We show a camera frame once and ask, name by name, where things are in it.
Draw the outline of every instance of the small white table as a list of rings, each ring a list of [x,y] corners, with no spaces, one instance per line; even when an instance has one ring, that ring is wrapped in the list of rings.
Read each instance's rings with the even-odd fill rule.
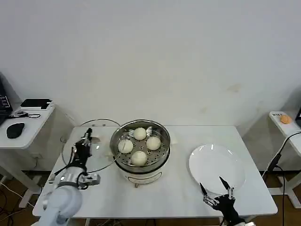
[[[280,121],[281,115],[289,115],[285,112],[281,111],[272,111],[269,113],[269,117],[272,119],[272,121],[275,123],[275,125],[278,127],[278,129],[281,131],[281,133],[288,137],[289,135],[292,135],[296,133],[297,130],[301,130],[300,126],[296,124],[296,122],[293,121],[290,124],[283,124]],[[296,151],[296,153],[301,156],[301,134],[293,136],[289,139],[289,143],[292,145],[293,149]],[[283,178],[278,177],[279,181],[283,184]],[[301,203],[298,200],[298,197],[295,195],[293,189],[301,184],[301,173],[293,177],[290,181],[285,180],[285,194],[289,197],[291,200],[293,206],[296,209],[301,209]],[[283,194],[283,187],[281,188],[269,188],[272,195],[282,195]]]
[[[265,186],[244,142],[234,126],[167,126],[171,135],[171,154],[162,177],[148,185],[134,188],[126,181],[119,168],[113,164],[99,172],[101,182],[91,186],[83,195],[83,204],[75,218],[211,218],[221,217],[203,202],[203,195],[190,176],[188,157],[202,143],[216,143],[235,152],[246,170],[246,182],[235,192],[235,208],[241,216],[254,217],[277,213],[269,190]],[[99,150],[109,152],[109,141],[116,128],[93,127],[93,136],[100,137]],[[83,136],[87,127],[75,127],[65,145],[64,157],[68,159],[72,144]],[[101,167],[100,154],[92,153],[87,161],[88,170]],[[58,158],[52,173],[64,166]],[[46,184],[34,209],[35,216],[43,214],[44,195],[53,190]]]
[[[22,150],[30,146],[40,129],[50,117],[54,108],[55,106],[52,106],[45,111],[25,111],[29,114],[38,113],[41,116],[37,119],[27,117],[7,119],[0,126],[0,166],[28,188],[28,191],[25,193],[24,199],[20,202],[19,207],[25,207],[32,194],[39,194],[41,188],[37,185],[40,176],[36,176],[33,180],[31,180],[26,174],[24,174],[18,166],[18,162],[15,160],[16,153],[21,155],[21,157],[27,162],[32,162],[34,164],[34,160],[27,154],[23,153]],[[9,139],[6,133],[7,128],[10,125],[20,122],[25,124],[22,134],[15,139]]]

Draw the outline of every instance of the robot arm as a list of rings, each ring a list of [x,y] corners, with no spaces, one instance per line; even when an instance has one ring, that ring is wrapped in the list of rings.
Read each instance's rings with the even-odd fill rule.
[[[52,176],[54,181],[55,176],[65,170],[57,188],[48,195],[45,212],[35,226],[66,226],[82,205],[82,194],[79,190],[100,183],[99,175],[87,173],[86,168],[87,159],[91,156],[91,134],[92,129],[89,128],[74,145],[73,160]]]
[[[245,223],[245,220],[240,218],[238,213],[234,208],[235,197],[233,196],[233,187],[230,187],[228,182],[225,181],[222,177],[220,177],[222,184],[225,189],[228,191],[227,194],[211,198],[206,189],[203,187],[201,183],[202,193],[204,195],[203,201],[212,207],[214,210],[219,210],[222,212],[224,219],[228,222],[228,226],[255,226],[253,222]]]

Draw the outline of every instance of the black mouse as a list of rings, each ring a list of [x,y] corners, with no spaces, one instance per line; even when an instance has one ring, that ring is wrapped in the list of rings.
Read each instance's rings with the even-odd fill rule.
[[[16,123],[8,127],[6,130],[6,134],[8,135],[9,139],[15,139],[19,137],[23,131],[24,128],[24,123]]]

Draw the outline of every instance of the laptop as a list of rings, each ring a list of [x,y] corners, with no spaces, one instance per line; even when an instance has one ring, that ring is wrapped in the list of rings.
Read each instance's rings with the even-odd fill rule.
[[[9,103],[6,91],[0,79],[0,126],[6,120],[7,116],[11,115],[13,108]]]

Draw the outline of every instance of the orange object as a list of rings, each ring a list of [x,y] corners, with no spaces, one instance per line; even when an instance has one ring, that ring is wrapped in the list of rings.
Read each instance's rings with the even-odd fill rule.
[[[292,122],[292,118],[288,115],[282,115],[280,117],[280,121],[283,123],[283,124],[290,124]]]

